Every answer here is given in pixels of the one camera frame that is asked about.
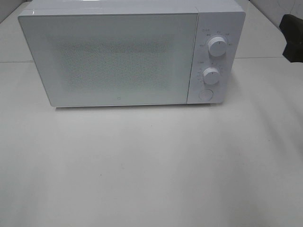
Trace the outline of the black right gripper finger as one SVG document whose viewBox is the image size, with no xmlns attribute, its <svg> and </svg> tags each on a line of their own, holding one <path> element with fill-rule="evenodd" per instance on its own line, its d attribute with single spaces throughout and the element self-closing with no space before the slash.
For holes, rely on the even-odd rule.
<svg viewBox="0 0 303 227">
<path fill-rule="evenodd" d="M 294 15 L 285 14 L 282 17 L 279 29 L 285 38 L 302 38 L 303 20 Z"/>
<path fill-rule="evenodd" d="M 303 41 L 286 41 L 286 46 L 283 51 L 283 56 L 291 63 L 303 63 Z"/>
</svg>

